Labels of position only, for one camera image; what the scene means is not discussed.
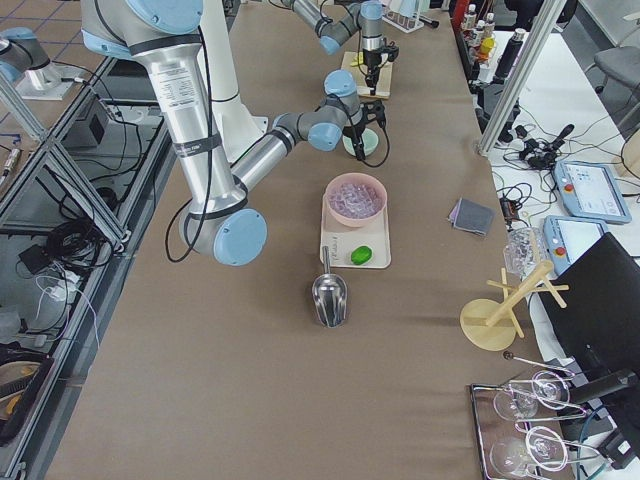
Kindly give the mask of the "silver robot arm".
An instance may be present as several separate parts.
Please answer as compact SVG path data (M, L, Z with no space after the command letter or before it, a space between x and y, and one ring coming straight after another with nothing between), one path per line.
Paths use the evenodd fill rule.
M337 53L352 37L358 37L363 64L359 66L370 96L380 95L378 83L383 68L399 55L399 47L383 32L384 8L381 1L357 1L343 4L344 15L333 19L315 1L271 1L273 6L294 12L311 27L328 55Z
M85 46L141 64L149 78L191 191L179 233L189 251L230 266L253 261L267 239L250 191L300 142L331 151L383 122L380 101L359 98L350 72L325 79L311 112L285 113L262 131L239 99L225 7L220 1L85 1Z

